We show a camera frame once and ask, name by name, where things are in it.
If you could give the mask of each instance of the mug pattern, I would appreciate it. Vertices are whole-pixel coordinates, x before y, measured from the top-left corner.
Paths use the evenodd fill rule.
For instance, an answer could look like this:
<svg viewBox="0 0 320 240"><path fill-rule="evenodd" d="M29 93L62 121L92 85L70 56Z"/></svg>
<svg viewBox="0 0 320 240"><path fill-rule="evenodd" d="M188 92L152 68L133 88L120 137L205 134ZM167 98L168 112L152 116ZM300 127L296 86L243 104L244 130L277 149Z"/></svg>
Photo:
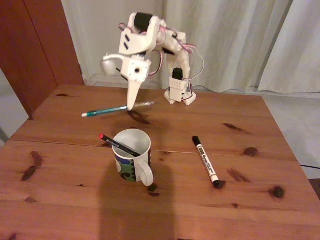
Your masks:
<svg viewBox="0 0 320 240"><path fill-rule="evenodd" d="M136 182L135 162L133 160L123 159L117 155L115 155L115 159L121 166L120 176L129 182Z"/></svg>

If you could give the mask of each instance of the marker cap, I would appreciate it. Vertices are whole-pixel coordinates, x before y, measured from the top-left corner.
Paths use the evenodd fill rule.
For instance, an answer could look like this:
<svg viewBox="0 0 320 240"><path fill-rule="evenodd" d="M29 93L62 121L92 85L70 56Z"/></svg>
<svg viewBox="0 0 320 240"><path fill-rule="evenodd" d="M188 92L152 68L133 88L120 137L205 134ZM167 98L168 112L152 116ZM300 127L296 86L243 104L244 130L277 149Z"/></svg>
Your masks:
<svg viewBox="0 0 320 240"><path fill-rule="evenodd" d="M216 189L222 189L226 185L226 181L221 181L221 180L215 180L213 182L213 186Z"/></svg>
<svg viewBox="0 0 320 240"><path fill-rule="evenodd" d="M192 137L192 141L193 141L195 146L198 146L199 144L201 144L198 136L193 136Z"/></svg>

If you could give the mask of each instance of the marker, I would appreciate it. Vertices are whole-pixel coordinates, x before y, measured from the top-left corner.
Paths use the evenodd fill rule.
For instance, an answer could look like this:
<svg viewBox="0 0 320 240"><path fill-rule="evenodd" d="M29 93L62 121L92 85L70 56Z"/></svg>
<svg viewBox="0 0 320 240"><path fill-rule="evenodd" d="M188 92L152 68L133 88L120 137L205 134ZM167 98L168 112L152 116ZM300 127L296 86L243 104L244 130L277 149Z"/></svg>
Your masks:
<svg viewBox="0 0 320 240"><path fill-rule="evenodd" d="M148 107L148 106L151 106L154 103L155 103L154 101L141 102L141 103L135 104L134 108ZM82 113L81 116L83 118L85 118L85 117L94 117L94 116L101 115L101 114L109 114L109 113L114 113L114 112L119 112L119 111L125 111L127 109L128 109L128 106L112 107L112 108L107 108L107 109L88 111L88 112Z"/></svg>
<svg viewBox="0 0 320 240"><path fill-rule="evenodd" d="M206 171L208 172L209 174L209 177L211 179L211 182L213 184L213 186L216 188L216 189L222 189L225 184L226 184L226 181L220 181L215 170L214 170L214 167L212 166L209 158L208 158L208 155L206 154L206 151L204 149L204 147L202 146L200 140L199 140L199 137L198 136L193 136L192 137L192 141L195 145L195 147L198 149L198 152L202 158L202 161L203 161L203 164L205 166L205 169Z"/></svg>
<svg viewBox="0 0 320 240"><path fill-rule="evenodd" d="M121 143L107 137L106 135L100 134L99 138L101 138L102 140L106 141L107 143L115 146L116 148L121 149L122 151L126 152L127 154L134 156L135 158L141 156L139 153L135 152L132 149L129 149L126 146L123 146Z"/></svg>

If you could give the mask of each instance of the wall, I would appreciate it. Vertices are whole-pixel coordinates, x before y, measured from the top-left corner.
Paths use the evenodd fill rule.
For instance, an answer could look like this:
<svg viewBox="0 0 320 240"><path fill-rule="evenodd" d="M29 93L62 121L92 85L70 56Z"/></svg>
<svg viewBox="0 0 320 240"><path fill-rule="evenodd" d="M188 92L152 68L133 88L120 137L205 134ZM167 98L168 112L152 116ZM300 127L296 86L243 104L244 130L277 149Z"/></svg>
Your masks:
<svg viewBox="0 0 320 240"><path fill-rule="evenodd" d="M119 23L128 23L131 13L163 16L163 0L62 0L83 78L90 84L104 74L100 62L105 53L118 53Z"/></svg>
<svg viewBox="0 0 320 240"><path fill-rule="evenodd" d="M27 112L0 68L0 147L27 119Z"/></svg>

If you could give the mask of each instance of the mug handle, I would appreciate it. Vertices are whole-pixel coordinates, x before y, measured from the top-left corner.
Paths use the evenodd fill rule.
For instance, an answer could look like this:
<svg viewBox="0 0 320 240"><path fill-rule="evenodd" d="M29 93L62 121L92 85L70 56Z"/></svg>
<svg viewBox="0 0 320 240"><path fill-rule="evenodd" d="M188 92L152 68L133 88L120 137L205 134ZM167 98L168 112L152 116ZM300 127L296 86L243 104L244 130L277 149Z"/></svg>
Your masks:
<svg viewBox="0 0 320 240"><path fill-rule="evenodd" d="M140 174L140 178L143 182L143 184L146 186L146 187L149 187L151 184L154 183L154 175L151 171L151 168L150 166L143 160L139 161L138 163L142 170L143 170L143 173Z"/></svg>

